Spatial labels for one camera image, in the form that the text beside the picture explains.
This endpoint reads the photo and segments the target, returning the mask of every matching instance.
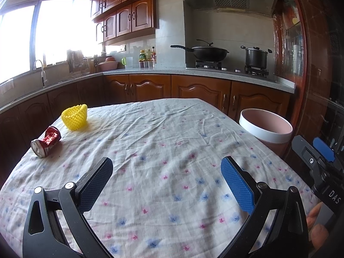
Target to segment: finger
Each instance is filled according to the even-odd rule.
[[[308,216],[309,217],[318,216],[321,206],[322,206],[322,202],[318,203],[314,208],[312,208],[312,210],[309,212]]]
[[[318,250],[324,244],[328,236],[329,232],[323,225],[315,225],[311,232],[311,240],[314,248]]]
[[[316,217],[307,217],[307,227],[308,229],[312,229],[315,221],[316,221]]]

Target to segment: pot handle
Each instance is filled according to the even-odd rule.
[[[178,48],[182,48],[188,52],[193,52],[193,49],[192,48],[187,48],[185,46],[180,46],[180,45],[171,45],[171,47],[178,47]]]
[[[204,41],[205,43],[207,43],[208,44],[208,46],[212,46],[212,44],[214,44],[214,43],[208,43],[207,41],[205,41],[205,40],[200,40],[200,41]]]

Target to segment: gray countertop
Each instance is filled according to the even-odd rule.
[[[22,98],[18,98],[17,100],[14,100],[11,103],[8,103],[7,105],[4,105],[3,107],[0,107],[0,114],[4,111],[26,101],[29,100],[35,96],[38,96],[40,94],[43,94],[45,92],[51,91],[53,89],[68,85],[73,82],[78,82],[84,79],[94,78],[101,75],[125,75],[125,74],[167,74],[167,75],[198,75],[198,76],[204,76],[204,77],[213,77],[213,78],[222,78],[222,79],[229,79],[234,81],[241,81],[241,82],[247,82],[247,83],[253,83],[261,86],[266,86],[274,89],[278,89],[281,91],[285,91],[288,93],[294,93],[295,92],[295,84],[291,81],[288,81],[286,79],[277,77],[276,82],[267,81],[264,79],[259,79],[255,77],[249,77],[247,75],[238,74],[235,72],[227,72],[227,71],[209,71],[209,70],[202,70],[202,69],[196,69],[196,68],[133,68],[133,69],[118,69],[113,71],[107,71],[107,72],[100,72],[96,74],[89,74],[84,75],[78,78],[66,80],[63,82],[56,83],[54,85],[48,86],[46,88],[42,88],[41,90],[38,90],[36,92],[33,92],[31,94],[28,94]]]

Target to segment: black wok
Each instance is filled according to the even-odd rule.
[[[193,54],[198,60],[210,61],[210,62],[222,61],[223,59],[225,59],[227,53],[229,53],[226,49],[212,46],[213,43],[209,44],[206,41],[204,42],[207,43],[208,46],[195,46],[193,48],[187,48],[185,46],[172,45],[171,47],[178,47],[188,52],[193,52]]]

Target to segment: pink bucket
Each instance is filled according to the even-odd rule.
[[[293,132],[293,127],[283,117],[260,109],[243,110],[239,124],[280,157]]]

